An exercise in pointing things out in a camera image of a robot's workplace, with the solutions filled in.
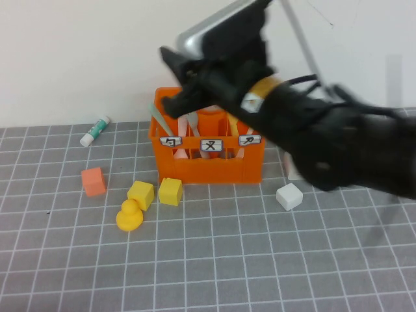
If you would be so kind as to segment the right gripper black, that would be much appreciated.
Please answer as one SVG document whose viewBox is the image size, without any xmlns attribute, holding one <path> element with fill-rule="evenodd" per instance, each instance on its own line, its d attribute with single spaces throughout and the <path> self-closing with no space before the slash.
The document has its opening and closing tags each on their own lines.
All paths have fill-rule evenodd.
<svg viewBox="0 0 416 312">
<path fill-rule="evenodd" d="M 251 88 L 273 74 L 261 35 L 269 4 L 235 1 L 193 26 L 192 60 L 168 47 L 159 48 L 162 61 L 181 85 L 179 93 L 161 100 L 169 117 L 178 119 L 212 103 L 225 111 L 240 111 Z M 196 76 L 188 81 L 192 70 Z"/>
</svg>

